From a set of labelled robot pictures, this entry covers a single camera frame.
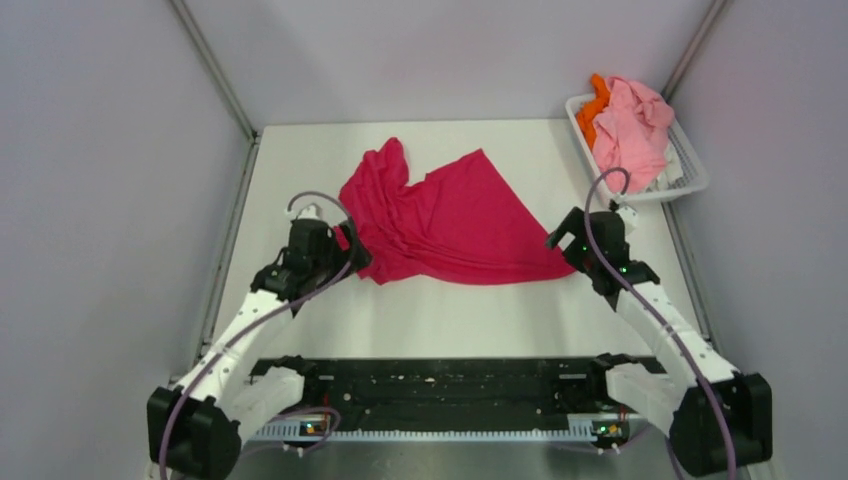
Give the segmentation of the magenta t-shirt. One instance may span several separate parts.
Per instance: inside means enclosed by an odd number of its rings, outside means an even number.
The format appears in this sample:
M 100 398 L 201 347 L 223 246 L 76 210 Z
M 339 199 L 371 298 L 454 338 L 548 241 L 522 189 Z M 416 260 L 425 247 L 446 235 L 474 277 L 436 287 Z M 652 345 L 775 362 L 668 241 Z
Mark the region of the magenta t-shirt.
M 478 149 L 412 183 L 395 137 L 369 150 L 341 187 L 372 256 L 359 275 L 379 285 L 427 276 L 494 286 L 556 280 L 574 273 L 548 233 Z

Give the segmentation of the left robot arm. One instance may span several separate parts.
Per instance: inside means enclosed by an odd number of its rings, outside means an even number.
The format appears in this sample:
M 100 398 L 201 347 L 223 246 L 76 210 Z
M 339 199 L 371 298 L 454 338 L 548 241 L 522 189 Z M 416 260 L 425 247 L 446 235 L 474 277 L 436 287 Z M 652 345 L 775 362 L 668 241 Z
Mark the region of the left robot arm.
M 253 381 L 253 369 L 306 302 L 370 262 L 352 218 L 337 226 L 312 214 L 292 220 L 287 245 L 254 275 L 218 340 L 173 386 L 149 397 L 149 453 L 160 478 L 225 479 L 273 417 L 317 407 L 321 388 L 302 371 L 272 366 Z

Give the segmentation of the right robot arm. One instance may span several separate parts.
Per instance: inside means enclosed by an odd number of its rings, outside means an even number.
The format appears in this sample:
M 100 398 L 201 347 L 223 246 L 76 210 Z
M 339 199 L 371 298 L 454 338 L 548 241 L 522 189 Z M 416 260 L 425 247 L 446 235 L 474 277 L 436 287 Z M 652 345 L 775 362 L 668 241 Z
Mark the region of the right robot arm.
M 759 373 L 722 357 L 675 307 L 658 274 L 630 255 L 628 207 L 586 212 L 574 207 L 548 236 L 566 236 L 565 262 L 651 349 L 655 374 L 627 354 L 605 353 L 590 364 L 586 397 L 600 412 L 620 404 L 661 431 L 678 465 L 691 476 L 734 472 L 773 457 L 773 396 Z

